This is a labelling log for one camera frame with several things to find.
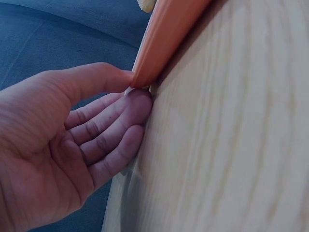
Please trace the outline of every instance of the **human hand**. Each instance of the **human hand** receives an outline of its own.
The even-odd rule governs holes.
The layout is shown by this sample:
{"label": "human hand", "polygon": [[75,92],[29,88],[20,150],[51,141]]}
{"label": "human hand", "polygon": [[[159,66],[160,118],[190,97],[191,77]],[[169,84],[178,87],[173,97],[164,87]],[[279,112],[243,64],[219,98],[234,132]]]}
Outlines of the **human hand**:
{"label": "human hand", "polygon": [[[46,71],[0,91],[0,228],[58,221],[137,153],[152,107],[123,92],[131,73],[106,63]],[[115,92],[76,111],[82,99]]]}

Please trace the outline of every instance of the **knuckle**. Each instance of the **knuckle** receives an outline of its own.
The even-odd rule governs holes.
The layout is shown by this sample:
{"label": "knuckle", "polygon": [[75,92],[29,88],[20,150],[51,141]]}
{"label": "knuckle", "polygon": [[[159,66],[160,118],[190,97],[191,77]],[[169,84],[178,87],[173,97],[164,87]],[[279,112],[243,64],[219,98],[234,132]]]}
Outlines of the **knuckle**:
{"label": "knuckle", "polygon": [[85,124],[86,131],[91,137],[97,137],[100,133],[99,128],[97,124],[93,121],[88,121]]}
{"label": "knuckle", "polygon": [[108,144],[104,136],[100,136],[96,139],[99,149],[103,152],[106,152],[108,149]]}
{"label": "knuckle", "polygon": [[105,159],[103,160],[103,168],[107,171],[109,177],[114,176],[114,172],[112,171],[110,164]]}
{"label": "knuckle", "polygon": [[77,109],[77,110],[76,110],[76,114],[77,114],[78,120],[79,120],[81,123],[86,122],[86,115],[84,114],[84,112],[83,112],[82,110]]}

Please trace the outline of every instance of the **light wooden surface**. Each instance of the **light wooden surface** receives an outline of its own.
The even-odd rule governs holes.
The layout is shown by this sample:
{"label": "light wooden surface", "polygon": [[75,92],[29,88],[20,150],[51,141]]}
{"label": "light wooden surface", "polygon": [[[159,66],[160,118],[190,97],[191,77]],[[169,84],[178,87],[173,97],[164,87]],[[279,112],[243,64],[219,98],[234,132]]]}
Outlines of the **light wooden surface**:
{"label": "light wooden surface", "polygon": [[221,3],[155,91],[104,232],[309,231],[309,1]]}

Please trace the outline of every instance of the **palm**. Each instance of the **palm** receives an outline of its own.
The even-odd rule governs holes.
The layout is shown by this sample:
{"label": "palm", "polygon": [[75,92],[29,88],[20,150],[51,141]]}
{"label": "palm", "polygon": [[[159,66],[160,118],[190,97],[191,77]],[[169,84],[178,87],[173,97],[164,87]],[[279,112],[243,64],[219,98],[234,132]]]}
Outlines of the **palm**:
{"label": "palm", "polygon": [[151,110],[149,95],[140,90],[125,97],[109,94],[70,111],[80,97],[68,97],[74,94],[65,88],[72,83],[55,84],[61,75],[70,73],[44,73],[0,97],[2,109],[8,109],[1,118],[9,122],[0,121],[1,187],[10,199],[13,221],[24,222],[22,228],[57,221],[79,209],[121,171],[140,146],[140,125]]}

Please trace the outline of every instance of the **finger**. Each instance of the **finger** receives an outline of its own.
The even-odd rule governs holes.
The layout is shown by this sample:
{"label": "finger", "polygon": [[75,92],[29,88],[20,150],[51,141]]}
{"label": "finger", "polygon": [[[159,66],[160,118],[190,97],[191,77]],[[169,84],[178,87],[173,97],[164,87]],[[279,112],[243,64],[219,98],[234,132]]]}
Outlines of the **finger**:
{"label": "finger", "polygon": [[133,98],[124,112],[103,133],[80,146],[86,165],[91,165],[113,151],[125,132],[133,125],[142,125],[150,114],[152,100],[144,90],[134,90],[138,97]]}
{"label": "finger", "polygon": [[115,150],[88,168],[93,178],[95,190],[124,169],[134,158],[142,142],[143,135],[144,129],[142,126],[130,127]]}
{"label": "finger", "polygon": [[[141,95],[146,95],[149,97],[149,92],[144,90],[135,90],[129,93],[127,96],[116,101],[114,104],[109,105],[106,109],[100,112],[97,116],[93,117],[91,120],[86,123],[72,128],[69,132],[74,138],[74,141],[77,145],[81,145],[90,140],[95,139],[103,131],[105,131],[131,104],[135,101],[136,98],[140,98]],[[148,104],[148,101],[144,103],[143,100],[137,99],[138,104]]]}
{"label": "finger", "polygon": [[98,115],[101,111],[106,109],[109,105],[120,99],[122,96],[122,93],[110,93],[94,100],[86,106],[71,111],[67,120],[65,121],[66,129],[69,130],[84,124],[94,116]]}
{"label": "finger", "polygon": [[81,100],[102,92],[121,93],[132,81],[132,73],[108,63],[93,63],[65,70],[40,73],[42,79],[55,85],[62,93],[59,97],[69,100],[70,107]]}

